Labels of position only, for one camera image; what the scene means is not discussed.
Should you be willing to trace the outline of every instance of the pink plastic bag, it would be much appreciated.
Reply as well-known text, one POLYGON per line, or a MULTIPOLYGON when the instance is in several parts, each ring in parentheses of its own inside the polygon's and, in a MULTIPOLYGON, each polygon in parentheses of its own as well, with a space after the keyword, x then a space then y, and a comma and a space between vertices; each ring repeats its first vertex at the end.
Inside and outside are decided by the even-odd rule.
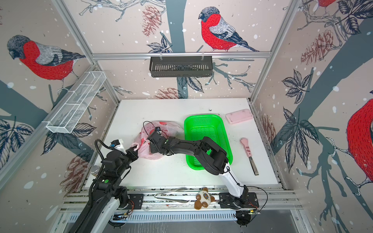
POLYGON ((151 135, 154 132, 154 127, 160 127, 162 130, 162 136, 165 138, 168 137, 175 137, 178 133, 183 133, 184 130, 175 122, 157 122, 154 121, 151 123, 147 123, 145 125, 145 128, 141 129, 141 133, 139 133, 134 143, 138 143, 140 145, 140 148, 138 149, 137 155, 141 158, 146 158, 149 160, 157 160, 162 158, 164 155, 160 153, 154 153, 152 154, 150 152, 150 142, 147 139, 148 134, 151 135))

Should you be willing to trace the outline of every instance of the green plastic basket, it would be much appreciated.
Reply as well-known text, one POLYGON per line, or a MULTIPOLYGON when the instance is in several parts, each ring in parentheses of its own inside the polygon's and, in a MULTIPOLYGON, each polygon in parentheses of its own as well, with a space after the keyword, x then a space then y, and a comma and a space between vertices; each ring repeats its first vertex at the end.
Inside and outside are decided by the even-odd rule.
MULTIPOLYGON (((190 116, 184 121, 186 140, 201 140, 209 137, 227 152, 229 164, 232 164, 233 156, 225 132, 223 120, 217 115, 190 116)), ((194 170, 204 169, 194 156, 187 155, 186 162, 194 170)))

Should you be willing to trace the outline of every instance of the pink rectangular object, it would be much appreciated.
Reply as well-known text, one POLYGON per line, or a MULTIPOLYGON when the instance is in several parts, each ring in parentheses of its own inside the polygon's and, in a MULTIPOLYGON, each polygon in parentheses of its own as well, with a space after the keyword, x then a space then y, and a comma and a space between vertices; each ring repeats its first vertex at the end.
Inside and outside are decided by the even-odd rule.
POLYGON ((228 123, 233 125, 247 120, 251 120, 254 116, 252 115, 249 109, 243 109, 232 113, 228 113, 225 115, 225 117, 227 118, 228 123))

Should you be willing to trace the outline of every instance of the white mesh shelf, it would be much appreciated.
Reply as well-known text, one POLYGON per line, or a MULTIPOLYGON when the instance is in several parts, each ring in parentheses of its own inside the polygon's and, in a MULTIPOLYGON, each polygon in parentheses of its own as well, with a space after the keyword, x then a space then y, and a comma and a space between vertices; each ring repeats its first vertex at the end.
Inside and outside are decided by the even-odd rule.
POLYGON ((91 71, 48 123, 53 133, 71 133, 106 80, 104 72, 91 71))

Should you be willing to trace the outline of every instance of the brown and white stuffed animal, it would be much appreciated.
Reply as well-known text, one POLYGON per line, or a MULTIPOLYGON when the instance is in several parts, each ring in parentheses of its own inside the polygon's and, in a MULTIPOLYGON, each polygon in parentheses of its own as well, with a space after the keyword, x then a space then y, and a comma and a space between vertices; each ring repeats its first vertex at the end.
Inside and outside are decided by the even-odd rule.
POLYGON ((198 192, 194 203, 194 208, 200 210, 202 207, 207 208, 211 202, 215 201, 215 198, 208 193, 208 189, 205 187, 198 192))

